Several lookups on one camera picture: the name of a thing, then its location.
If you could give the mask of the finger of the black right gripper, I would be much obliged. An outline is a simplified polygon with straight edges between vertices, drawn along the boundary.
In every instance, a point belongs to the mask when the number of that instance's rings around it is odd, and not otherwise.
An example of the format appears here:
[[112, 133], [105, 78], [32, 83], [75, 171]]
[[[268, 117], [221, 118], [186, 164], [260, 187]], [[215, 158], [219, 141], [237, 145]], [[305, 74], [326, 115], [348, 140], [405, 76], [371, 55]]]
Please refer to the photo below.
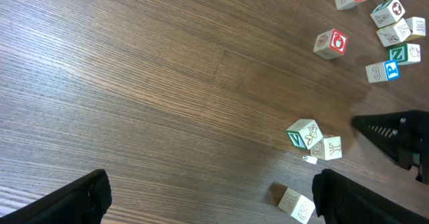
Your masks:
[[410, 111], [381, 115], [358, 115], [352, 126], [398, 166], [411, 165]]

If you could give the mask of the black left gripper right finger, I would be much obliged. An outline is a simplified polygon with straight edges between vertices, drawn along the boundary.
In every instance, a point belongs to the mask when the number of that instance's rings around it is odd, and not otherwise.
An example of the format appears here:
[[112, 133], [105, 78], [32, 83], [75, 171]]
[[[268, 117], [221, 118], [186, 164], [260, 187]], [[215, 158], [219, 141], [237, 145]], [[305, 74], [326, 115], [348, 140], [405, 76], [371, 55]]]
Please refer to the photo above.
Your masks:
[[428, 224], [428, 219], [331, 169], [312, 180], [318, 217], [326, 224]]

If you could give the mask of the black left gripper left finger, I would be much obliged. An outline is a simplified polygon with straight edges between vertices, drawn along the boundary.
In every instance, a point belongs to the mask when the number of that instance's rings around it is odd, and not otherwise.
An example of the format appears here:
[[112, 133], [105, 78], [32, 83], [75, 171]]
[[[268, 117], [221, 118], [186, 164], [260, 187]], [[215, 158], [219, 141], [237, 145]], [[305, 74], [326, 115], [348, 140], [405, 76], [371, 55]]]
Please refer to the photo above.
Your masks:
[[107, 173], [97, 169], [1, 218], [7, 223], [99, 224], [112, 203]]

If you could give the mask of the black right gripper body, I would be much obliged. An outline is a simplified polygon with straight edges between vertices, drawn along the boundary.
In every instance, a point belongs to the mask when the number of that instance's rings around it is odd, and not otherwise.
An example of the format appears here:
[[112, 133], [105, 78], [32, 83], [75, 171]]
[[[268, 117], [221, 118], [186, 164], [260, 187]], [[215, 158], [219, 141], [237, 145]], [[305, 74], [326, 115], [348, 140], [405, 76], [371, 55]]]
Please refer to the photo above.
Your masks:
[[408, 111], [400, 118], [399, 166], [418, 168], [416, 180], [428, 184], [428, 112]]

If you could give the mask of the wooden block red side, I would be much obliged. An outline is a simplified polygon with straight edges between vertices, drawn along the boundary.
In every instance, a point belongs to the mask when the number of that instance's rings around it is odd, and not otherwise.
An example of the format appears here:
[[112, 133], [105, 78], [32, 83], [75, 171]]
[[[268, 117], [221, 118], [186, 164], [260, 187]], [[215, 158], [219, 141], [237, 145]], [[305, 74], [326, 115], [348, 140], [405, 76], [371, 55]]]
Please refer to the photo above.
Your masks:
[[302, 224], [308, 223], [315, 210], [315, 204], [310, 199], [290, 187], [287, 187], [278, 207]]

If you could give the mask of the blue H wooden block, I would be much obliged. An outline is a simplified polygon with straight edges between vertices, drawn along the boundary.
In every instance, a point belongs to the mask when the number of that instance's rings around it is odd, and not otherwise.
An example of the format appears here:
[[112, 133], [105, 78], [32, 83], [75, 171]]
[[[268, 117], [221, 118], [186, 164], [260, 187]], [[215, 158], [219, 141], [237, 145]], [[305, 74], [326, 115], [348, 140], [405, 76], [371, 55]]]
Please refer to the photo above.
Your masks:
[[310, 155], [321, 160], [341, 158], [343, 156], [341, 137], [323, 135], [323, 138], [310, 149]]

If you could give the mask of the green Z wooden block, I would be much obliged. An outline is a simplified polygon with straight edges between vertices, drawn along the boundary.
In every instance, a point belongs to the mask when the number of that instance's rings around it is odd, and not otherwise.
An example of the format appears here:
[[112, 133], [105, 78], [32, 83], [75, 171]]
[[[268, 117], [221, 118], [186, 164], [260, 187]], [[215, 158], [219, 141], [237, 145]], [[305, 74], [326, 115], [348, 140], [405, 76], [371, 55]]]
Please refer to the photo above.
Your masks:
[[299, 119], [287, 128], [286, 133], [293, 146], [305, 150], [311, 149], [323, 138], [318, 124], [313, 119]]

